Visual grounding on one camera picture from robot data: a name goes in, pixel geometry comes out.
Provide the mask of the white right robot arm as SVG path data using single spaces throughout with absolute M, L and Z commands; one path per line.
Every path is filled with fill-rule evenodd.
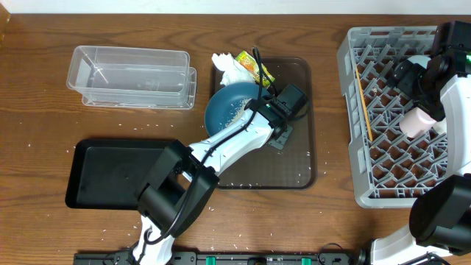
M 445 264 L 445 257 L 470 253 L 470 24 L 439 25 L 430 57 L 399 64 L 388 81 L 415 108 L 400 129 L 415 138 L 426 119 L 445 121 L 447 168 L 443 181 L 415 199 L 409 222 L 375 239 L 368 264 Z

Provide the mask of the white tissue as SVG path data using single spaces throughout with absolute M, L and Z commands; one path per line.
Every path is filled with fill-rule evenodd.
M 228 54 L 216 54 L 212 55 L 211 60 L 214 66 L 223 73 L 220 84 L 228 86 L 240 82 L 254 83 L 255 80 L 236 59 Z

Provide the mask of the pink cup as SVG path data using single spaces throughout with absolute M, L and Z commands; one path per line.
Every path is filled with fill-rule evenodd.
M 417 138 L 429 131 L 435 123 L 436 120 L 425 111 L 415 107 L 404 115 L 399 127 L 408 138 Z

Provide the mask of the dark blue plate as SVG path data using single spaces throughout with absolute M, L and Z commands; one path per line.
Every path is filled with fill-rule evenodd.
M 205 126 L 210 137 L 226 128 L 225 124 L 233 117 L 230 113 L 235 110 L 232 104 L 241 99 L 250 98 L 255 102 L 258 99 L 259 85 L 248 82 L 240 82 L 224 86 L 210 99 L 205 110 Z M 235 123 L 243 126 L 247 123 L 252 113 L 243 113 Z

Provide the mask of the wooden chopstick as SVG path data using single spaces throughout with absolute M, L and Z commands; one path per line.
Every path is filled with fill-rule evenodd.
M 360 97 L 361 97 L 361 105 L 362 105 L 362 108 L 363 108 L 363 113 L 364 113 L 364 119 L 365 119 L 366 131 L 367 131 L 368 139 L 369 139 L 370 142 L 373 142 L 373 137 L 372 137 L 372 131 L 371 131 L 371 127 L 370 127 L 370 121 L 369 121 L 368 110 L 367 110 L 366 102 L 365 102 L 365 98 L 364 98 L 364 89 L 363 89 L 362 84 L 361 84 L 361 77 L 360 77 L 360 74 L 359 74 L 359 71 L 358 71 L 358 67 L 357 67 L 357 66 L 355 66 L 355 75 L 356 75 L 356 79 L 357 79 L 357 83 L 358 83 L 358 87 L 359 87 L 359 94 L 360 94 Z

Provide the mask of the pile of white rice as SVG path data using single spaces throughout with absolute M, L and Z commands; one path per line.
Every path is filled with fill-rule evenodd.
M 233 107 L 235 107 L 235 110 L 233 110 L 230 114 L 233 116 L 226 124 L 226 127 L 229 127 L 233 123 L 235 123 L 237 120 L 241 118 L 245 111 L 245 106 L 247 105 L 248 102 L 250 102 L 250 98 L 246 99 L 241 99 L 239 100 L 236 104 L 232 104 Z

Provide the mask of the cream white cup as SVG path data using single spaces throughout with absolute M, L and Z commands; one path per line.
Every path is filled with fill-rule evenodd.
M 441 121 L 436 122 L 432 128 L 438 135 L 445 134 L 447 132 L 447 120 L 443 119 Z

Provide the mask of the light blue bowl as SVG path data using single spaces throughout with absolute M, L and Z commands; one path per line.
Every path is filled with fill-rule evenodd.
M 419 64 L 423 68 L 428 67 L 428 62 L 430 60 L 431 59 L 425 55 L 414 55 L 407 59 L 407 61 L 411 62 L 412 64 Z

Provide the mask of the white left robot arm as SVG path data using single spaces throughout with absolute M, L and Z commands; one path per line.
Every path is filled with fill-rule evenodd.
M 189 146 L 170 142 L 136 188 L 142 231 L 132 250 L 134 264 L 167 264 L 174 240 L 201 214 L 219 175 L 247 153 L 279 138 L 308 104 L 306 94 L 293 84 L 273 96 L 256 84 L 239 82 L 216 92 L 206 113 L 223 113 L 230 99 L 239 96 L 249 100 L 239 119 Z

